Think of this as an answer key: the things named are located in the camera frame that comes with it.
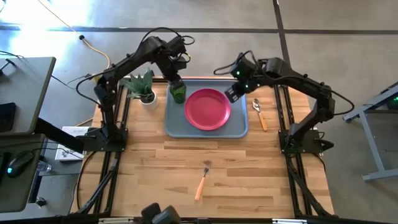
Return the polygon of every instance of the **computer mouse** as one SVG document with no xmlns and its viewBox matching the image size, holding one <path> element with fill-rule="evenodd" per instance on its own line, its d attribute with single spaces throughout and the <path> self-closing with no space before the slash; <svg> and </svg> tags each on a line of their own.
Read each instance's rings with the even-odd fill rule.
<svg viewBox="0 0 398 224">
<path fill-rule="evenodd" d="M 25 170 L 29 162 L 34 158 L 34 155 L 30 151 L 23 151 L 19 153 L 7 167 L 8 177 L 18 177 Z"/>
</svg>

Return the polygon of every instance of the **pink plate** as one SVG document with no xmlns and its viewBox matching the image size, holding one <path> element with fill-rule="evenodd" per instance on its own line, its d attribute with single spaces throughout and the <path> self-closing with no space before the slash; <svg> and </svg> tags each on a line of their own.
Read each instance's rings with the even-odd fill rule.
<svg viewBox="0 0 398 224">
<path fill-rule="evenodd" d="M 185 117 L 189 123 L 206 131 L 224 125 L 230 114 L 228 99 L 217 90 L 198 90 L 185 103 Z"/>
</svg>

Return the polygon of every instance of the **black cable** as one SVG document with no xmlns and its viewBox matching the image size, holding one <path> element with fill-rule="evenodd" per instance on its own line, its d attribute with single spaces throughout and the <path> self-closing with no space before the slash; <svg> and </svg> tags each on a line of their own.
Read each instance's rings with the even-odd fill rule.
<svg viewBox="0 0 398 224">
<path fill-rule="evenodd" d="M 61 149 L 61 150 L 63 150 L 64 152 L 66 152 L 67 154 L 71 154 L 71 155 L 73 155 L 73 156 L 75 156 L 75 157 L 77 157 L 77 158 L 79 158 L 79 159 L 83 159 L 82 157 L 80 157 L 80 156 L 76 156 L 76 155 L 74 155 L 74 153 L 72 153 L 72 152 L 68 152 L 68 151 L 66 151 L 65 149 L 63 149 L 63 148 L 60 148 L 60 147 L 56 147 L 56 148 L 41 147 L 41 148 L 35 148 L 35 149 L 32 149 L 32 150 L 30 150 L 30 151 L 31 151 L 31 152 L 33 152 L 33 151 L 36 151 L 36 150 L 39 150 L 39 149 L 49 149 L 49 150 L 57 150 L 57 149 Z"/>
<path fill-rule="evenodd" d="M 332 92 L 332 93 L 334 93 L 334 94 L 338 95 L 338 96 L 339 96 L 341 99 L 343 99 L 343 100 L 347 101 L 347 102 L 348 102 L 348 103 L 351 105 L 351 109 L 349 109 L 348 111 L 344 111 L 344 112 L 340 112 L 340 113 L 335 113 L 335 114 L 333 114 L 334 116 L 336 116 L 336 115 L 342 115 L 342 114 L 346 114 L 346 113 L 349 113 L 349 112 L 351 112 L 351 111 L 353 111 L 353 110 L 354 110 L 354 108 L 355 108 L 355 105 L 354 105 L 354 103 L 353 103 L 351 100 L 349 100 L 349 99 L 345 98 L 343 95 L 341 95 L 341 94 L 337 93 L 336 91 L 333 91 L 333 90 L 328 90 L 328 91 L 330 91 L 330 92 Z"/>
<path fill-rule="evenodd" d="M 14 57 L 17 57 L 17 58 L 20 58 L 20 57 L 24 57 L 24 56 L 21 56 L 21 55 L 14 55 L 14 54 L 12 54 L 12 53 L 10 53 L 10 52 L 6 52 L 6 51 L 3 51 L 3 50 L 0 50 L 0 52 L 2 52 L 2 53 L 4 53 L 4 55 L 11 55 L 11 56 L 14 56 Z"/>
<path fill-rule="evenodd" d="M 72 201 L 70 202 L 69 212 L 68 213 L 70 213 L 70 210 L 72 209 L 72 205 L 73 205 L 73 200 L 75 199 L 76 186 L 77 186 L 77 183 L 75 184 L 75 186 L 73 187 L 73 190 L 72 190 Z"/>
<path fill-rule="evenodd" d="M 176 62 L 176 61 L 180 60 L 181 57 L 182 57 L 182 53 L 180 53 L 178 55 L 178 57 L 175 57 L 175 58 L 172 58 L 172 57 L 169 56 L 169 59 L 171 59 L 173 62 Z"/>
<path fill-rule="evenodd" d="M 222 72 L 222 73 L 217 73 L 217 72 L 220 71 L 220 70 L 224 70 L 224 69 L 226 69 L 226 68 L 229 68 L 229 67 L 231 67 L 232 65 L 234 65 L 235 63 L 236 63 L 236 61 L 233 62 L 233 63 L 231 63 L 231 64 L 229 64 L 229 65 L 225 65 L 225 66 L 223 66 L 223 67 L 216 68 L 216 69 L 214 69 L 213 74 L 214 74 L 214 75 L 227 75 L 227 74 L 230 73 L 229 71 L 228 71 L 228 72 Z"/>
<path fill-rule="evenodd" d="M 285 77 L 280 77 L 280 78 L 271 78 L 271 77 L 268 77 L 270 80 L 272 80 L 272 81 L 274 81 L 274 82 L 277 82 L 277 81 L 281 81 L 281 80 L 285 80 L 285 79 L 290 79 L 290 78 L 296 78 L 296 79 L 299 79 L 299 80 L 303 80 L 304 78 L 300 78 L 300 77 L 295 77 L 295 76 L 293 76 L 293 75 L 289 75 L 289 76 L 285 76 Z"/>
<path fill-rule="evenodd" d="M 187 57 L 188 57 L 188 60 L 186 61 L 186 62 L 179 62 L 178 60 L 180 60 L 180 58 L 182 57 L 182 55 L 186 55 Z M 174 63 L 188 63 L 188 62 L 190 62 L 191 61 L 191 56 L 189 55 L 189 54 L 187 54 L 187 53 L 180 53 L 180 55 L 177 57 L 177 59 L 172 59 L 172 58 L 170 58 Z"/>
<path fill-rule="evenodd" d="M 320 139 L 323 139 L 323 137 L 325 137 L 325 132 L 324 131 L 319 131 L 318 133 L 322 133 L 322 136 L 320 137 Z"/>
<path fill-rule="evenodd" d="M 177 31 L 175 31 L 175 30 L 173 30 L 173 29 L 171 29 L 171 28 L 168 28 L 168 27 L 156 27 L 156 28 L 151 29 L 148 33 L 146 33 L 146 34 L 144 35 L 144 37 L 142 38 L 142 40 L 140 41 L 140 43 L 139 43 L 139 45 L 138 45 L 138 48 L 139 48 L 139 46 L 141 46 L 141 43 L 143 43 L 143 41 L 145 40 L 145 38 L 146 38 L 151 32 L 155 32 L 155 31 L 160 30 L 160 29 L 169 30 L 169 31 L 175 33 L 178 37 L 182 37 Z"/>
<path fill-rule="evenodd" d="M 189 39 L 192 39 L 192 42 L 190 42 L 190 43 L 185 43 L 184 42 L 184 45 L 192 45 L 193 43 L 195 43 L 195 38 L 193 38 L 192 36 L 190 36 L 190 35 L 183 35 L 183 36 L 181 36 L 181 38 L 185 38 L 185 37 L 188 37 Z"/>
<path fill-rule="evenodd" d="M 223 73 L 217 73 L 217 71 L 220 71 L 220 70 L 223 70 L 223 69 L 226 69 L 226 68 L 229 68 L 229 67 L 235 65 L 238 61 L 240 61 L 240 60 L 241 60 L 245 55 L 247 55 L 248 53 L 251 54 L 251 58 L 253 59 L 253 62 L 256 64 L 256 69 L 260 68 L 260 70 L 261 70 L 261 66 L 259 65 L 259 62 L 256 60 L 256 57 L 254 56 L 253 51 L 252 51 L 252 50 L 248 50 L 248 51 L 246 51 L 245 53 L 240 54 L 240 55 L 237 57 L 237 59 L 236 59 L 233 63 L 231 63 L 231 64 L 229 64 L 229 65 L 226 65 L 226 66 L 224 66 L 224 67 L 216 68 L 216 69 L 213 71 L 213 74 L 214 74 L 214 75 L 227 75 L 227 74 L 229 74 L 230 71 L 228 71 L 228 72 L 223 72 Z"/>
<path fill-rule="evenodd" d="M 76 80 L 79 80 L 79 79 L 81 79 L 81 78 L 87 78 L 87 76 L 86 76 L 86 75 L 83 75 L 83 76 L 81 76 L 81 77 L 72 79 L 72 80 L 70 80 L 70 81 L 67 83 L 67 85 L 69 85 L 70 83 L 72 83 L 72 82 L 74 82 L 74 81 L 76 81 Z"/>
<path fill-rule="evenodd" d="M 83 165 L 81 166 L 81 170 L 79 173 L 79 176 L 77 178 L 77 184 L 76 184 L 76 204 L 77 204 L 77 209 L 80 209 L 80 198 L 79 198 L 79 187 L 80 187 L 80 180 L 81 180 L 81 175 L 87 165 L 87 162 L 91 159 L 92 156 L 94 156 L 94 154 L 96 153 L 96 151 L 92 152 L 87 159 L 84 161 Z"/>
<path fill-rule="evenodd" d="M 101 105 L 100 105 L 97 101 L 95 101 L 95 100 L 93 100 L 92 98 L 90 98 L 90 97 L 88 97 L 88 96 L 83 95 L 83 94 L 80 93 L 80 91 L 79 91 L 79 86 L 80 86 L 80 84 L 82 84 L 83 82 L 85 82 L 85 81 L 87 81 L 87 80 L 91 80 L 91 79 L 93 79 L 94 77 L 97 77 L 97 76 L 102 75 L 102 74 L 104 74 L 104 73 L 106 73 L 106 72 L 101 72 L 101 73 L 98 73 L 98 74 L 95 74 L 95 75 L 92 75 L 92 76 L 90 76 L 90 77 L 87 77 L 87 78 L 83 79 L 82 81 L 80 81 L 80 82 L 77 83 L 76 88 L 75 88 L 77 94 L 79 94 L 80 96 L 86 98 L 87 100 L 90 100 L 90 101 L 94 102 L 94 103 L 97 104 L 99 107 L 101 107 Z"/>
<path fill-rule="evenodd" d="M 55 76 L 53 76 L 53 75 L 51 75 L 51 77 L 54 78 L 56 81 L 60 82 L 62 85 L 68 87 L 69 89 L 75 90 L 74 88 L 68 86 L 68 84 L 66 84 L 66 83 L 64 83 L 63 81 L 59 80 L 59 78 L 57 78 L 57 77 L 55 77 Z"/>
<path fill-rule="evenodd" d="M 323 161 L 323 159 L 316 153 L 313 153 L 313 155 L 316 156 L 319 159 L 319 161 L 321 161 L 321 163 L 323 165 L 323 170 L 325 170 L 325 173 L 326 173 L 326 166 L 325 166 L 325 162 Z"/>
</svg>

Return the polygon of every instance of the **green cup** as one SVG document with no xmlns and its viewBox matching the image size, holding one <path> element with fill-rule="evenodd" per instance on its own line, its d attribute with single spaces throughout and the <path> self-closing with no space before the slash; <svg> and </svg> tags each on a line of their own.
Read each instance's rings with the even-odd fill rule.
<svg viewBox="0 0 398 224">
<path fill-rule="evenodd" d="M 170 84 L 170 93 L 176 103 L 185 103 L 185 95 L 187 93 L 187 86 L 183 81 Z"/>
</svg>

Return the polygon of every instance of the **paper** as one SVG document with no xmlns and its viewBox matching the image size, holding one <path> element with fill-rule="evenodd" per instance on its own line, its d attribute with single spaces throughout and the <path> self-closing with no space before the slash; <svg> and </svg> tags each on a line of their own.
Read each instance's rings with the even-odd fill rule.
<svg viewBox="0 0 398 224">
<path fill-rule="evenodd" d="M 87 133 L 89 127 L 74 127 L 74 126 L 64 126 L 62 127 L 62 131 L 76 137 L 76 136 L 83 136 Z M 83 155 L 75 152 L 61 144 L 58 145 L 57 153 L 55 155 L 56 161 L 77 161 L 82 160 Z"/>
</svg>

